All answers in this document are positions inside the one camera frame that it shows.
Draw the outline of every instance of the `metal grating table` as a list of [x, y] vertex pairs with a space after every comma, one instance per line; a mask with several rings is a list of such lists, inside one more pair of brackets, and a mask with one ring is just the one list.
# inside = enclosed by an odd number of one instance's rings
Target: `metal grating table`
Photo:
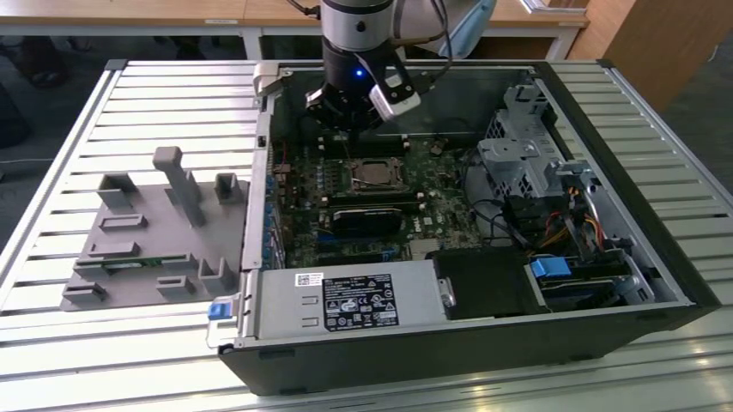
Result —
[[131, 171], [138, 185], [163, 183], [151, 156], [176, 144], [198, 181], [222, 171], [250, 176], [254, 63], [131, 62], [105, 72], [0, 256], [0, 410], [643, 411], [733, 403], [731, 195], [615, 70], [595, 62], [553, 66], [723, 309], [601, 360], [257, 397], [206, 346], [208, 303], [58, 311], [105, 172]]

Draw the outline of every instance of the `power supply label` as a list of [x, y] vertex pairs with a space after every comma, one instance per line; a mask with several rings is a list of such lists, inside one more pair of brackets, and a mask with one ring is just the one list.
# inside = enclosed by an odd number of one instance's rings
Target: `power supply label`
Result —
[[330, 332], [397, 326], [392, 275], [324, 279], [324, 319]]

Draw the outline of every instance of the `motherboard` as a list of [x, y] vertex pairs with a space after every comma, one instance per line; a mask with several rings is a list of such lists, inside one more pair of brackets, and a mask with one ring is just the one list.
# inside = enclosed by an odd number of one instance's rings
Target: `motherboard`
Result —
[[354, 147], [334, 136], [289, 149], [280, 144], [273, 167], [288, 268], [420, 260], [481, 245], [461, 181], [468, 149], [448, 138]]

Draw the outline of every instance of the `circuit board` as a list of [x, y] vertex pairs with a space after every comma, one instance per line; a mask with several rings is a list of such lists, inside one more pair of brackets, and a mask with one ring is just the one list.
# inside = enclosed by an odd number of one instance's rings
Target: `circuit board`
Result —
[[[424, 252], [411, 250], [412, 243], [425, 245], [416, 243], [421, 239], [435, 239], [429, 244], [440, 249], [481, 245], [459, 178], [465, 148], [444, 150], [432, 136], [408, 137], [408, 142], [404, 155], [390, 158], [353, 158], [345, 153], [346, 159], [329, 160], [304, 148], [276, 167], [288, 268], [424, 258]], [[401, 214], [400, 229], [389, 236], [338, 236], [325, 198], [357, 199], [354, 209], [369, 209], [378, 206], [365, 204], [385, 193], [416, 194], [411, 202], [417, 209]]]

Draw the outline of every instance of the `blue latch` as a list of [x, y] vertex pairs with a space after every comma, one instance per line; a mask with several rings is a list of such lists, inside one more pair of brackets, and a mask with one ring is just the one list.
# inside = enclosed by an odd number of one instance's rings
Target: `blue latch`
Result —
[[209, 320], [232, 319], [232, 303], [213, 303], [209, 306]]
[[529, 267], [536, 277], [563, 277], [573, 274], [564, 257], [541, 257]]

